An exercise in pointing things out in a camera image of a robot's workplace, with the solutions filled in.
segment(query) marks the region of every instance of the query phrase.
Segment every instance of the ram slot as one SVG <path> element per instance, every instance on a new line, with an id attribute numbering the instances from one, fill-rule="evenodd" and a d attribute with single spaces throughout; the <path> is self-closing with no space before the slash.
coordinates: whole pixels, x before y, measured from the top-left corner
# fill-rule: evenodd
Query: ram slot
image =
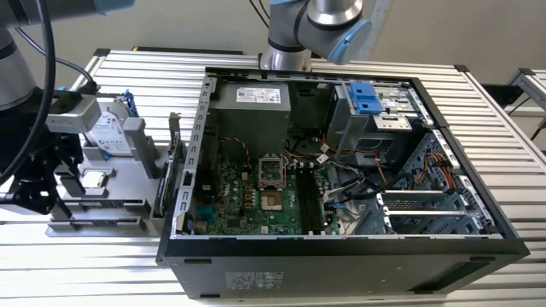
<path id="1" fill-rule="evenodd" d="M 318 199 L 318 187 L 314 170 L 300 168 L 297 170 L 297 186 L 300 200 L 300 214 L 302 217 L 302 233 L 320 234 L 324 229 L 321 202 Z"/>

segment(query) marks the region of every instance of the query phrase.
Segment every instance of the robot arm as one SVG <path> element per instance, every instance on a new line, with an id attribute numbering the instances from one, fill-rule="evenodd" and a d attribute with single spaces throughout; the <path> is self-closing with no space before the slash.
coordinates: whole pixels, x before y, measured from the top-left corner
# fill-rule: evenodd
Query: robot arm
<path id="1" fill-rule="evenodd" d="M 364 0 L 272 0 L 269 50 L 261 68 L 306 71 L 312 51 L 344 65 L 362 49 L 372 22 Z"/>
<path id="2" fill-rule="evenodd" d="M 55 21 L 106 14 L 133 4 L 134 0 L 50 0 L 47 12 L 51 21 Z M 45 110 L 65 113 L 65 107 L 70 105 L 66 100 L 78 104 L 85 99 L 79 93 L 61 93 L 54 95 L 55 104 L 46 94 L 51 93 L 55 81 L 50 81 L 47 91 L 37 87 L 9 29 L 41 21 L 35 0 L 0 1 L 0 142 L 6 145 L 0 150 L 0 185 L 13 176 L 15 178 L 9 193 L 0 193 L 0 204 L 17 204 L 47 214 L 62 205 L 54 173 L 58 166 L 66 165 L 62 180 L 66 174 L 74 177 L 73 181 L 78 181 L 77 165 L 82 162 L 82 147 L 77 134 L 57 133 L 49 129 L 43 122 L 47 116 Z M 74 186 L 83 190 L 82 184 Z M 70 217 L 66 207 L 61 209 Z"/>

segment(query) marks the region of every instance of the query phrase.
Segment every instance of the wall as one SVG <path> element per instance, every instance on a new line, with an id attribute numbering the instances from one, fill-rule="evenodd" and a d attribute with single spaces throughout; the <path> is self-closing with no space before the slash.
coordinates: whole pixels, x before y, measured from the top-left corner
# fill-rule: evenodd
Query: wall
<path id="1" fill-rule="evenodd" d="M 545 12 L 544 0 L 394 0 L 372 60 L 464 63 L 483 82 L 504 83 L 519 67 L 546 68 Z M 248 0 L 137 0 L 130 11 L 54 27 L 59 56 L 81 65 L 99 47 L 257 54 L 268 44 L 268 30 Z M 39 39 L 39 27 L 29 29 Z M 18 41 L 42 84 L 45 59 Z M 59 70 L 59 85 L 71 84 L 77 74 Z"/>
<path id="2" fill-rule="evenodd" d="M 485 83 L 546 68 L 546 1 L 396 0 L 374 61 L 467 64 Z"/>
<path id="3" fill-rule="evenodd" d="M 41 27 L 26 29 L 42 44 Z M 57 22 L 54 31 L 58 56 L 79 65 L 89 63 L 98 48 L 131 50 L 145 45 L 258 54 L 268 46 L 268 29 L 248 0 L 137 0 L 131 10 Z M 14 36 L 43 84 L 45 58 Z M 58 85 L 71 85 L 77 73 L 58 70 Z"/>

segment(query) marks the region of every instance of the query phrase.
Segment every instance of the black cable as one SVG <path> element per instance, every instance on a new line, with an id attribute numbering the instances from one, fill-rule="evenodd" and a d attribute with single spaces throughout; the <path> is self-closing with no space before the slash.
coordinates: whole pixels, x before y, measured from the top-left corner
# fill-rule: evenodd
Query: black cable
<path id="1" fill-rule="evenodd" d="M 250 2 L 250 4 L 253 5 L 253 8 L 254 8 L 254 10 L 256 10 L 256 12 L 257 12 L 260 18 L 262 19 L 262 22 L 264 22 L 264 24 L 266 25 L 266 28 L 270 28 L 270 25 L 268 24 L 266 19 L 264 19 L 264 16 L 262 16 L 262 14 L 261 14 L 261 12 L 260 12 L 260 10 L 258 10 L 258 7 L 257 7 L 257 5 L 254 4 L 253 0 L 249 0 L 249 2 Z"/>
<path id="2" fill-rule="evenodd" d="M 297 148 L 298 148 L 298 146 L 300 146 L 300 143 L 304 141 L 304 139 L 305 139 L 304 136 L 302 136 L 301 138 L 298 138 L 297 142 L 294 143 L 294 146 L 293 146 L 292 151 L 296 151 L 296 150 L 297 150 Z"/>
<path id="3" fill-rule="evenodd" d="M 381 187 L 374 189 L 374 191 L 372 191 L 369 193 L 364 193 L 364 194 L 352 195 L 348 199 L 340 201 L 337 203 L 346 203 L 346 202 L 349 202 L 352 200 L 370 200 L 370 199 L 373 199 L 378 193 L 381 193 L 382 191 L 390 189 L 398 183 L 398 181 L 401 181 L 402 178 L 408 178 L 408 181 L 410 182 L 410 188 L 413 189 L 413 185 L 414 185 L 414 182 L 416 182 L 416 179 L 413 178 L 413 175 L 410 173 L 400 173 L 398 176 L 394 177 L 392 181 L 389 181 L 385 185 L 382 185 Z"/>
<path id="4" fill-rule="evenodd" d="M 528 97 L 528 99 L 525 99 L 523 102 L 520 102 L 520 104 L 516 106 L 515 109 L 512 109 L 512 111 L 508 113 L 509 115 L 519 110 L 519 108 L 529 101 L 531 97 Z"/>
<path id="5" fill-rule="evenodd" d="M 539 137 L 539 134 L 541 133 L 541 131 L 543 131 L 541 128 L 539 128 L 539 129 L 536 130 L 536 133 L 533 133 L 533 136 L 531 137 L 531 140 L 532 140 L 532 141 L 536 140 L 536 138 Z"/>
<path id="6" fill-rule="evenodd" d="M 37 49 L 37 51 L 41 52 L 42 55 L 46 56 L 45 48 L 42 48 L 42 46 L 35 42 L 35 40 L 27 34 L 27 32 L 22 28 L 17 28 L 17 31 L 18 31 L 19 35 L 26 39 L 29 44 Z M 82 75 L 85 75 L 89 82 L 95 82 L 94 77 L 90 75 L 90 73 L 81 66 L 78 66 L 77 64 L 74 64 L 73 62 L 70 62 L 70 61 L 67 61 L 66 59 L 62 59 L 62 58 L 55 58 L 55 61 L 59 64 L 67 66 L 69 68 L 77 70 Z"/>
<path id="7" fill-rule="evenodd" d="M 29 138 L 23 147 L 17 155 L 17 158 L 11 162 L 6 171 L 0 175 L 0 185 L 9 181 L 15 175 L 17 171 L 22 167 L 29 155 L 37 145 L 38 139 L 42 135 L 42 131 L 46 125 L 46 119 L 50 113 L 51 101 L 54 99 L 55 80 L 57 80 L 57 65 L 55 65 L 55 39 L 54 29 L 51 28 L 50 12 L 47 8 L 47 0 L 37 0 L 38 12 L 42 22 L 42 34 L 45 36 L 45 47 L 47 51 L 46 55 L 46 85 L 45 92 L 42 94 L 42 103 L 38 111 L 35 125 L 33 126 Z"/>
<path id="8" fill-rule="evenodd" d="M 262 2 L 262 0 L 260 0 L 260 5 L 262 6 L 264 13 L 265 13 L 265 14 L 266 14 L 266 16 L 268 16 L 268 19 L 272 19 L 272 18 L 270 18 L 270 14 L 268 14 L 266 7 L 264 6 L 264 2 Z"/>

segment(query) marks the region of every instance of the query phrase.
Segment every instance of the power supply label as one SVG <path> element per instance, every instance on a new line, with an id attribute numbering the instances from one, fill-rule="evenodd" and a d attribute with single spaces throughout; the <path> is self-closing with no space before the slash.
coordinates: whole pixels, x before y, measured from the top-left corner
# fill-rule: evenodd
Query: power supply label
<path id="1" fill-rule="evenodd" d="M 260 104 L 280 104 L 281 89 L 278 88 L 238 88 L 238 102 Z"/>
<path id="2" fill-rule="evenodd" d="M 281 288 L 285 272 L 226 272 L 230 290 L 273 290 Z"/>

